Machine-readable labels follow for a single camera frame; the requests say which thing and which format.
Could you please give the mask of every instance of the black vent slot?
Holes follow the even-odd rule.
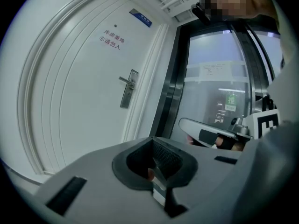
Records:
[[[153,143],[153,160],[166,180],[183,166],[183,159],[179,155],[158,143]]]
[[[217,156],[216,158],[214,158],[215,160],[218,160],[220,162],[226,162],[226,163],[230,163],[230,164],[236,164],[237,163],[237,159],[232,159],[232,158],[227,158],[227,157],[223,157],[223,156]]]
[[[54,212],[63,215],[78,195],[86,179],[73,177],[47,204]]]

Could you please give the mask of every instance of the white door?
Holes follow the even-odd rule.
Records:
[[[136,9],[152,25],[132,14]],[[36,151],[48,172],[123,141],[129,109],[120,108],[131,70],[143,67],[159,24],[130,0],[92,0],[51,39],[32,90]],[[137,93],[137,82],[133,97]]]

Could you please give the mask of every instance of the metal door frame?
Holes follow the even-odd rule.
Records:
[[[247,30],[252,32],[260,45],[270,70],[271,79],[273,80],[275,77],[274,71],[267,52],[254,31],[272,32],[279,35],[275,21],[271,18],[260,16],[253,20],[216,22],[206,27],[199,20],[195,20],[177,29],[165,82],[149,134],[150,136],[170,138],[182,98],[184,78],[188,64],[190,38],[223,30],[234,32],[240,49],[243,52],[249,72],[250,97],[252,97],[250,112],[248,114],[254,112],[256,96],[262,96],[266,92],[265,88],[267,88],[269,84],[261,55]]]

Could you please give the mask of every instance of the blue sign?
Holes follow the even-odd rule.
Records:
[[[142,15],[140,12],[138,12],[136,9],[132,9],[130,11],[130,13],[134,16],[137,17],[140,21],[142,21],[145,25],[147,25],[148,27],[151,26],[152,22],[145,17],[144,15]]]

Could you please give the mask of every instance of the glass door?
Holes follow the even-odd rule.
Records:
[[[229,30],[190,38],[184,87],[170,139],[187,143],[179,126],[189,118],[227,129],[250,112],[249,76],[242,51]]]

